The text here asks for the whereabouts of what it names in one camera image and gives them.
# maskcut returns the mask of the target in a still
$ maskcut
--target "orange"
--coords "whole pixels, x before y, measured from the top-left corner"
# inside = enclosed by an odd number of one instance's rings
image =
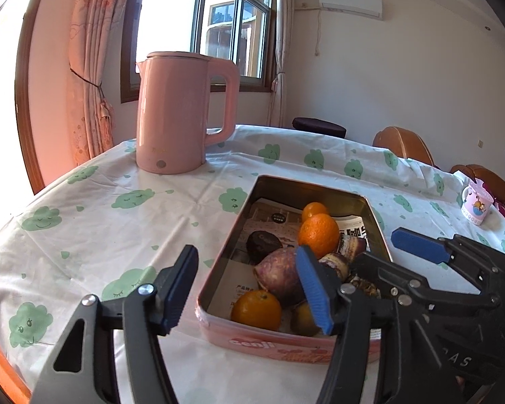
[[[305,208],[303,208],[303,212],[301,213],[301,221],[304,222],[314,214],[329,214],[329,211],[322,203],[311,202]]]
[[[314,214],[303,222],[297,243],[312,249],[317,259],[333,252],[339,244],[339,227],[334,218],[327,214]]]
[[[278,331],[282,308],[269,291],[254,290],[240,296],[232,307],[230,319],[243,325]]]

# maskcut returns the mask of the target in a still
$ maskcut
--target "metal screw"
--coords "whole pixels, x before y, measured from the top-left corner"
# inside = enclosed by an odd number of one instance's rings
[[[403,307],[407,307],[411,305],[411,298],[408,295],[400,295],[399,296],[399,304]]]
[[[140,286],[137,289],[138,294],[142,295],[142,296],[149,295],[149,294],[153,293],[154,290],[155,290],[155,287],[151,284],[143,284],[142,286]]]
[[[90,305],[95,304],[95,301],[97,301],[95,295],[86,295],[84,298],[82,298],[81,302],[85,307],[89,307]]]
[[[356,292],[356,287],[354,285],[346,283],[340,286],[339,291],[343,295],[351,295]]]

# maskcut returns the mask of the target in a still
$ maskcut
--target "tangerine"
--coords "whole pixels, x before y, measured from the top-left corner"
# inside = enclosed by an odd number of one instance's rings
[[[304,222],[315,214],[329,214],[329,211],[323,203],[311,202],[303,208],[303,212],[301,213],[301,221]]]
[[[242,294],[232,307],[230,319],[243,325],[278,331],[282,308],[269,291],[253,290]]]
[[[303,222],[297,243],[311,248],[317,259],[333,252],[339,244],[339,226],[329,214],[314,214]]]

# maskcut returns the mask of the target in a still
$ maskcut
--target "mug handle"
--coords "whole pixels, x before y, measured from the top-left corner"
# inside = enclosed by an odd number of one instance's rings
[[[208,77],[212,76],[222,76],[226,81],[225,116],[220,131],[206,134],[206,146],[226,141],[236,130],[237,97],[240,93],[240,69],[232,61],[211,58],[208,62]]]

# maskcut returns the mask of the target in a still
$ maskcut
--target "white wall-mounted air conditioner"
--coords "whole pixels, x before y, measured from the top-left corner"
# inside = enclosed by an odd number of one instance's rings
[[[376,20],[383,19],[382,0],[320,0],[320,7],[354,15],[366,16]]]

